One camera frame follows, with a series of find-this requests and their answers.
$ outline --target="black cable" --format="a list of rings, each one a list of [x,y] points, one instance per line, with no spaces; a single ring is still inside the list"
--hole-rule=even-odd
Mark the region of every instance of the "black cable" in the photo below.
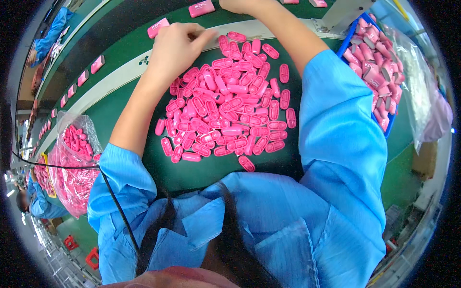
[[[51,164],[42,164],[42,163],[30,162],[30,161],[27,161],[27,160],[23,159],[22,157],[18,156],[14,151],[12,151],[12,153],[13,153],[19,160],[24,161],[24,162],[26,162],[26,163],[28,163],[28,164],[32,164],[32,165],[39,165],[39,166],[46,166],[46,167],[54,167],[54,168],[63,168],[63,169],[98,169],[99,172],[100,172],[101,175],[102,175],[102,178],[104,179],[104,182],[106,182],[107,189],[109,189],[109,192],[110,192],[110,194],[111,194],[111,196],[112,196],[112,200],[115,202],[115,206],[117,206],[118,212],[120,212],[120,215],[122,216],[123,222],[125,223],[125,226],[126,226],[126,228],[128,229],[128,233],[130,234],[131,241],[133,242],[133,245],[135,246],[136,253],[139,254],[139,246],[138,246],[138,244],[137,244],[137,242],[136,242],[136,239],[135,239],[135,236],[134,236],[134,234],[133,234],[133,231],[131,230],[130,224],[128,223],[128,220],[126,219],[125,213],[123,212],[123,209],[122,209],[122,207],[120,206],[120,203],[118,202],[117,198],[115,197],[114,192],[112,191],[111,186],[109,185],[109,181],[107,180],[106,175],[105,175],[104,172],[101,170],[101,168],[99,167],[99,165],[90,166],[90,167],[63,167],[63,166],[57,166],[57,165],[51,165]]]

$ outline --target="worker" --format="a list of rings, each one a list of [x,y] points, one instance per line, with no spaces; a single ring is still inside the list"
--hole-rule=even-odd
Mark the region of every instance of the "worker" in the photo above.
[[[69,214],[66,209],[47,201],[37,182],[34,169],[30,169],[27,191],[23,190],[17,194],[16,204],[22,213],[42,219],[59,218]]]
[[[40,64],[50,52],[51,46],[58,40],[65,24],[74,15],[66,7],[61,7],[58,14],[51,23],[50,30],[43,39],[36,39],[29,52],[26,63],[29,67]]]
[[[295,63],[303,88],[298,123],[305,174],[297,182],[234,172],[202,191],[156,200],[162,187],[142,163],[154,109],[217,37],[217,31],[192,23],[161,28],[100,159],[130,229],[102,175],[89,196],[102,283],[365,287],[386,252],[380,186],[387,144],[371,118],[371,90],[278,1],[219,3],[260,20]]]

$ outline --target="blue plastic tray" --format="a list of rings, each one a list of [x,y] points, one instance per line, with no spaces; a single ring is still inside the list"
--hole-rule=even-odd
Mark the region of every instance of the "blue plastic tray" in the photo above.
[[[360,18],[363,18],[363,20],[365,20],[367,23],[373,24],[379,31],[381,31],[381,29],[378,27],[378,25],[376,25],[376,23],[373,21],[373,19],[371,19],[370,16],[368,16],[368,14],[366,14],[366,13],[363,13],[354,22],[352,22],[352,26],[350,27],[350,30],[349,30],[349,33],[346,36],[346,39],[342,43],[342,45],[339,48],[338,52],[336,53],[336,55],[339,58],[341,58],[341,60],[344,61],[347,65],[349,65],[349,62],[343,57],[343,54],[344,54],[344,52],[346,51],[346,49],[349,46],[352,46],[352,44],[350,43],[350,39],[352,38],[352,36],[355,33],[355,28],[357,27],[357,24],[359,23]],[[392,130],[392,126],[394,125],[394,118],[396,116],[389,114],[388,117],[389,117],[389,125],[387,126],[386,132],[384,132],[384,137],[386,139],[387,139],[387,137],[389,137],[390,131]],[[372,119],[376,123],[378,123],[378,121],[376,120],[376,117],[373,115],[373,111],[372,111]]]

